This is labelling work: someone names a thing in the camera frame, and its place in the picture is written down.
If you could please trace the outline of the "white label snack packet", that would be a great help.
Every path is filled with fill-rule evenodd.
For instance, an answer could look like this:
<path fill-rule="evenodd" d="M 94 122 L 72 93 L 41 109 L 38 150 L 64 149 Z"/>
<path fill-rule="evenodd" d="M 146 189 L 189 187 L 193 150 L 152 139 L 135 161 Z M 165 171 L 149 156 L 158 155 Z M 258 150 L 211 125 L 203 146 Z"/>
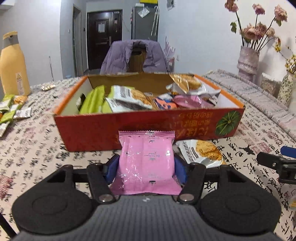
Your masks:
<path fill-rule="evenodd" d="M 176 146 L 188 163 L 199 163 L 206 168 L 215 168 L 224 165 L 222 153 L 209 141 L 183 140 L 177 141 Z"/>

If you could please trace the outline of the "pink snack packet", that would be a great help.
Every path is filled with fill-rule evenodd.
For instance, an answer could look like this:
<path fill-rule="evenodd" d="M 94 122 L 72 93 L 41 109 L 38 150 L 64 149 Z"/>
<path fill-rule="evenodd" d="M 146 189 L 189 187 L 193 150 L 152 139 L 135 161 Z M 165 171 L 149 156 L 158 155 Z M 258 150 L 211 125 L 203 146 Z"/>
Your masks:
<path fill-rule="evenodd" d="M 213 108 L 214 105 L 208 103 L 197 95 L 177 95 L 173 102 L 182 108 Z"/>
<path fill-rule="evenodd" d="M 111 191 L 115 195 L 179 194 L 174 139 L 174 131 L 120 131 L 122 149 Z"/>

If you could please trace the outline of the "green snack bar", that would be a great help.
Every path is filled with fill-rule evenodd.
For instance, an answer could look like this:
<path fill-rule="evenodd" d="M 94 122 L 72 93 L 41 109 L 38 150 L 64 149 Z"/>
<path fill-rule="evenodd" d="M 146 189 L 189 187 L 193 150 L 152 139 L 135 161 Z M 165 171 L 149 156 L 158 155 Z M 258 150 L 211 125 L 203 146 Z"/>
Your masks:
<path fill-rule="evenodd" d="M 100 85 L 91 90 L 83 102 L 79 114 L 101 113 L 105 96 L 105 86 Z"/>
<path fill-rule="evenodd" d="M 101 107 L 102 113 L 124 113 L 133 111 L 131 103 L 123 101 L 122 99 L 114 98 L 115 95 L 120 93 L 120 89 L 122 87 L 134 90 L 134 87 L 131 86 L 112 85 L 110 93 L 104 98 L 104 102 Z"/>

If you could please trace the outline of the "colourful red snack bag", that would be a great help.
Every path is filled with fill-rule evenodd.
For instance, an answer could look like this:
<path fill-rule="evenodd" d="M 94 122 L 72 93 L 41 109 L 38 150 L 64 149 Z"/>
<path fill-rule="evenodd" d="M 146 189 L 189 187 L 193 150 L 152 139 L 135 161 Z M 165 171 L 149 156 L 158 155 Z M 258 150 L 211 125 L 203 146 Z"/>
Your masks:
<path fill-rule="evenodd" d="M 159 97 L 156 97 L 154 99 L 154 104 L 158 109 L 161 110 L 171 110 L 178 108 L 178 106 L 171 99 L 161 99 Z"/>

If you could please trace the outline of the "golden biscuit snack packet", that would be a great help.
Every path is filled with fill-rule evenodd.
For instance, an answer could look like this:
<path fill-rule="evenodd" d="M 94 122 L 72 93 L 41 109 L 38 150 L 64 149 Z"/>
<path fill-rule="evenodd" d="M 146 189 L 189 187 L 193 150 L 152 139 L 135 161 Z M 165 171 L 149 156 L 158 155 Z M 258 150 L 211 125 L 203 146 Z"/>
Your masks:
<path fill-rule="evenodd" d="M 221 93 L 220 89 L 210 90 L 193 75 L 170 74 L 173 83 L 166 86 L 172 95 L 196 95 L 201 98 L 211 98 Z"/>

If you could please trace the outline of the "white biscuit snack packet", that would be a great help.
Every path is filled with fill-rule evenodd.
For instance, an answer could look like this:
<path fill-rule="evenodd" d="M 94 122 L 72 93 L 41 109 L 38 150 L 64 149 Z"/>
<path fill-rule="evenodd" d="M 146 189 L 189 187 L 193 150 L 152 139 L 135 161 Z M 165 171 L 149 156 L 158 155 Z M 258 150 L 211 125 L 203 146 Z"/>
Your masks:
<path fill-rule="evenodd" d="M 122 99 L 132 104 L 133 111 L 138 110 L 157 110 L 154 100 L 150 96 L 146 96 L 139 90 L 130 90 L 122 87 L 120 93 L 114 96 L 115 99 Z"/>

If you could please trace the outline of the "folded quilted blanket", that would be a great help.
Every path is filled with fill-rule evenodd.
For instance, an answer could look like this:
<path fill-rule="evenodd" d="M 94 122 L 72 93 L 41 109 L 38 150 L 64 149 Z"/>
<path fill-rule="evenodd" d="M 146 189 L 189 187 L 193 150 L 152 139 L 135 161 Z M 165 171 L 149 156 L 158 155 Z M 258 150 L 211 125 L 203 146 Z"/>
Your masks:
<path fill-rule="evenodd" d="M 295 114 L 256 84 L 225 70 L 211 70 L 204 77 L 232 91 L 268 116 L 295 140 Z"/>

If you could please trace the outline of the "orange cardboard box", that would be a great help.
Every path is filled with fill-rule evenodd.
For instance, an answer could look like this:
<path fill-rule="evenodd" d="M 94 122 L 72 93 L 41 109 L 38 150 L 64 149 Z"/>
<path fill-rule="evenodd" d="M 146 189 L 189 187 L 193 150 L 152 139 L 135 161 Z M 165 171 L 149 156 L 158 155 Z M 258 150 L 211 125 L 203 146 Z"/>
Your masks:
<path fill-rule="evenodd" d="M 107 93 L 113 85 L 142 92 L 166 93 L 168 74 L 126 73 L 82 77 L 54 111 L 61 138 L 70 152 L 120 149 L 119 131 L 175 131 L 175 139 L 210 140 L 232 137 L 245 111 L 244 104 L 221 90 L 219 104 L 208 109 L 139 110 L 125 113 L 80 114 L 76 101 L 98 86 Z"/>

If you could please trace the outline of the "pink textured vase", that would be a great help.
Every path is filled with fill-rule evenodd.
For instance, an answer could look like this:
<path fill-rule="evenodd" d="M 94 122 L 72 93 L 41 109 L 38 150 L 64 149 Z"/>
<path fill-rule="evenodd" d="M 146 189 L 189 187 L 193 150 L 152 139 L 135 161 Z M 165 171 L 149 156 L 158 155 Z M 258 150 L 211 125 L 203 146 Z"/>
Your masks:
<path fill-rule="evenodd" d="M 258 63 L 259 52 L 252 48 L 241 46 L 237 63 L 238 76 L 253 82 L 257 75 Z"/>

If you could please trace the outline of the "green white snack pile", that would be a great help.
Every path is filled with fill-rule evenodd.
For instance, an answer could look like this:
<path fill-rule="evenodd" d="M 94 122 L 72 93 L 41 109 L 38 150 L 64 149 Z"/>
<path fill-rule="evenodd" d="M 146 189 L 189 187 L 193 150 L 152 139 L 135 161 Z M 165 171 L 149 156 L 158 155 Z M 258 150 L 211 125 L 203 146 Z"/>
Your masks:
<path fill-rule="evenodd" d="M 32 107 L 23 108 L 28 97 L 8 94 L 1 100 L 1 137 L 14 120 L 23 120 L 32 116 Z"/>

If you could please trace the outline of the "dried pink roses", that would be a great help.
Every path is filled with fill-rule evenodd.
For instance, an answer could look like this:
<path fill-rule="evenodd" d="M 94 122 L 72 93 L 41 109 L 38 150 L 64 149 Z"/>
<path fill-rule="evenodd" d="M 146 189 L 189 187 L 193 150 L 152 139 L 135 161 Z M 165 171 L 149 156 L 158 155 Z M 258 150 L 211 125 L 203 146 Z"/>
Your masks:
<path fill-rule="evenodd" d="M 230 23 L 230 31 L 232 33 L 239 33 L 243 47 L 249 47 L 257 52 L 260 52 L 265 45 L 276 38 L 275 30 L 272 27 L 273 23 L 281 26 L 283 22 L 287 22 L 287 11 L 281 6 L 277 5 L 274 8 L 274 17 L 269 26 L 266 26 L 258 20 L 259 16 L 265 15 L 265 9 L 260 4 L 253 4 L 252 8 L 255 13 L 255 24 L 248 24 L 243 27 L 238 16 L 238 5 L 236 1 L 226 1 L 224 4 L 229 12 L 236 15 L 236 21 Z"/>

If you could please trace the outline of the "purple jacket on chair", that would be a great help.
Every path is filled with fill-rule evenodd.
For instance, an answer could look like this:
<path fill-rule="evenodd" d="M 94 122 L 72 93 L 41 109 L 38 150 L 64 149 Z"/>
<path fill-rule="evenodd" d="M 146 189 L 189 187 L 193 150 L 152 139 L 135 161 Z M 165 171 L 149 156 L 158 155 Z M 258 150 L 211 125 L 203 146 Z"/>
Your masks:
<path fill-rule="evenodd" d="M 160 44 L 151 40 L 115 41 L 102 63 L 100 74 L 169 72 Z"/>

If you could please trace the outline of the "yellow thermos bottle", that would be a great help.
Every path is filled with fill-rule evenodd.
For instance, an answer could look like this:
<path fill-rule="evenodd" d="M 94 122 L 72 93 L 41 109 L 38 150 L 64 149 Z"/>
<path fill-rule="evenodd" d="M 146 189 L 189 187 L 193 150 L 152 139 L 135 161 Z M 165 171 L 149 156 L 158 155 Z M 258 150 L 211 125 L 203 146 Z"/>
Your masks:
<path fill-rule="evenodd" d="M 31 92 L 25 57 L 20 48 L 17 31 L 3 35 L 1 83 L 4 94 L 27 96 Z"/>

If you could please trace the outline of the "wooden chair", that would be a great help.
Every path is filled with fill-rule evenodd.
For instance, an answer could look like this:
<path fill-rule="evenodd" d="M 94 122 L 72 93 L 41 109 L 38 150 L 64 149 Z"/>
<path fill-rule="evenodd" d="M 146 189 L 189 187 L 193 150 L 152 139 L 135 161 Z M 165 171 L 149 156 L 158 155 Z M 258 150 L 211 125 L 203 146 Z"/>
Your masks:
<path fill-rule="evenodd" d="M 128 72 L 144 72 L 144 62 L 147 52 L 145 48 L 133 48 L 131 57 L 128 63 Z"/>

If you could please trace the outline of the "wall electrical panel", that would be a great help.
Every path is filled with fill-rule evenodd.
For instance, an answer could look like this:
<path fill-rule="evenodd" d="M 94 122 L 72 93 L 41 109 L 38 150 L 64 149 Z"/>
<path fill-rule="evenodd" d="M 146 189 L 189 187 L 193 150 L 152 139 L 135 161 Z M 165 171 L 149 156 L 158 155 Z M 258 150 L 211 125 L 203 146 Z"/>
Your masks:
<path fill-rule="evenodd" d="M 168 10 L 171 10 L 175 7 L 175 0 L 167 0 L 166 1 L 166 7 Z"/>

